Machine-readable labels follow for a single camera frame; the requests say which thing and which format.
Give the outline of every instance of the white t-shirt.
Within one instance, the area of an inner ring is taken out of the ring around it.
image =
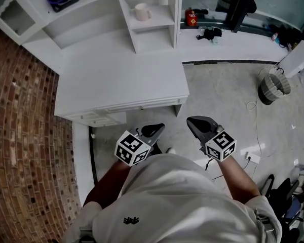
[[[235,201],[199,165],[177,155],[152,156],[132,167],[120,196],[103,210],[96,202],[85,205],[62,242],[78,242],[80,227],[92,230],[97,243],[281,240],[266,197]]]

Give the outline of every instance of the white mug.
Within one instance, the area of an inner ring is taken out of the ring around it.
[[[148,9],[148,5],[142,3],[135,6],[135,16],[138,21],[143,22],[150,19],[152,17],[152,13]]]

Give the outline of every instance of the person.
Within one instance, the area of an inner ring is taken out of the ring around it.
[[[119,160],[62,242],[280,242],[282,227],[252,179],[232,156],[218,164],[232,198],[187,158],[158,154],[133,167]]]

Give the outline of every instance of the red can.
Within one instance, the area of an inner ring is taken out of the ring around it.
[[[196,26],[197,25],[197,16],[195,12],[191,9],[187,9],[185,11],[186,22],[188,26]]]

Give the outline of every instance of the gray floor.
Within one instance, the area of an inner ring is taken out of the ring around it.
[[[163,122],[166,129],[158,144],[162,151],[174,147],[177,154],[193,161],[207,159],[199,151],[199,141],[186,125],[186,118],[204,115],[222,124],[238,140],[233,154],[241,166],[247,164],[247,151],[260,156],[256,137],[255,110],[248,111],[246,103],[256,100],[256,76],[267,65],[260,64],[211,64],[185,67],[190,96],[176,117],[170,107],[130,111],[127,124],[96,128],[94,140],[95,162],[100,179],[116,157],[116,141],[125,129],[145,121]],[[260,186],[269,174],[276,176],[275,185],[286,179],[295,159],[304,164],[304,87],[295,76],[291,80],[292,92],[272,105],[258,103],[258,136],[262,149],[260,164],[249,163],[246,172]],[[214,178],[221,174],[216,163],[207,173]],[[223,178],[214,180],[227,191]]]

